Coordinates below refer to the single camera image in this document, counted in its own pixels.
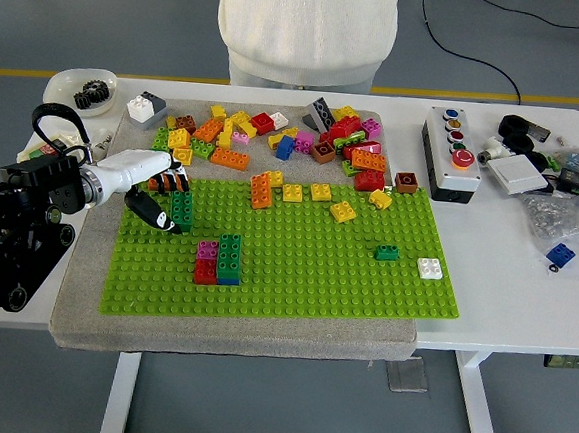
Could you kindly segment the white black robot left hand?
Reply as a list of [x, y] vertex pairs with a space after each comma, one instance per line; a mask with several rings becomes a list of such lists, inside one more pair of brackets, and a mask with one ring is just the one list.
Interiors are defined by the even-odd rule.
[[96, 165], [82, 168], [86, 206], [102, 205], [112, 194], [123, 193], [126, 206], [149, 226], [181, 234], [181, 228], [161, 206], [137, 186], [167, 170], [179, 171], [181, 168], [180, 162], [165, 151], [123, 150]]

